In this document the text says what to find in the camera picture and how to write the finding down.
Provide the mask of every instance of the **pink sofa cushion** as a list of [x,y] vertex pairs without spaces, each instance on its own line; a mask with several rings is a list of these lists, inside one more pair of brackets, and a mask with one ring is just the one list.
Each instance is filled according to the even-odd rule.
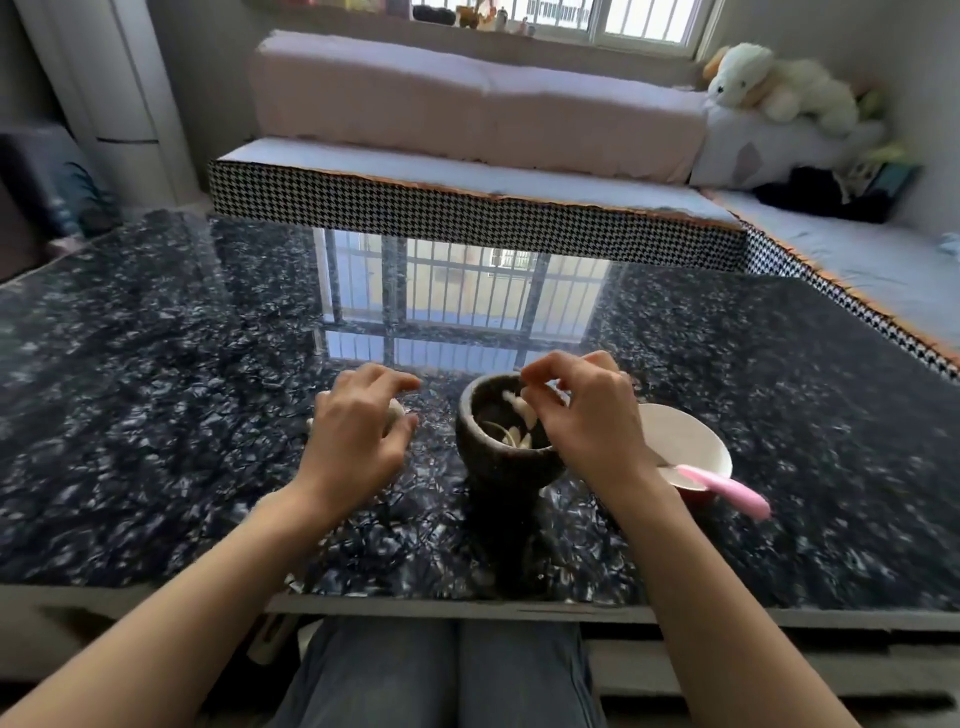
[[700,94],[337,36],[274,32],[251,81],[265,135],[521,169],[684,183],[707,132]]

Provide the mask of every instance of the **garlic clove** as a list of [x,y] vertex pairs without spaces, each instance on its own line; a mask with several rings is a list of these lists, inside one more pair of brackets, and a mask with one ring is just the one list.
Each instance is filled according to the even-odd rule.
[[383,436],[386,437],[390,430],[394,428],[397,421],[407,413],[403,405],[397,400],[390,400],[387,406],[387,419],[383,423]]
[[527,400],[523,397],[518,397],[509,389],[504,390],[503,399],[509,402],[514,411],[523,418],[523,423],[528,430],[537,426],[537,413],[534,412],[534,408],[530,406]]

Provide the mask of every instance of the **forearm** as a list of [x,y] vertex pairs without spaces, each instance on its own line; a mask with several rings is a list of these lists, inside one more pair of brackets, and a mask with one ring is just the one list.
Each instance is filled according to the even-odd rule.
[[855,726],[690,518],[669,486],[637,484],[614,515],[630,541],[670,660],[705,728]]
[[300,534],[254,512],[10,709],[0,726],[188,724],[301,553]]

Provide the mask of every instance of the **person's left hand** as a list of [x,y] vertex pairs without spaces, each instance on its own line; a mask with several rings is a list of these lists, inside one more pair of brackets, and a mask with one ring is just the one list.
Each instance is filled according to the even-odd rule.
[[418,418],[401,417],[384,437],[387,407],[397,393],[418,387],[415,376],[379,364],[340,373],[331,391],[317,395],[296,477],[264,500],[315,523],[322,536],[385,488],[403,465]]

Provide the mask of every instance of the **black marble table top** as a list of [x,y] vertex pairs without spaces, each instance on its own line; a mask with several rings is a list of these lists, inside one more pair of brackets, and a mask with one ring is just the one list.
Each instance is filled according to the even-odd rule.
[[698,520],[768,607],[960,607],[960,389],[805,283],[155,213],[0,289],[0,584],[159,584],[295,470],[313,394],[364,360],[423,378],[382,498],[316,595],[646,603],[565,477],[532,517],[454,448],[475,376],[604,348],[721,435],[767,496]]

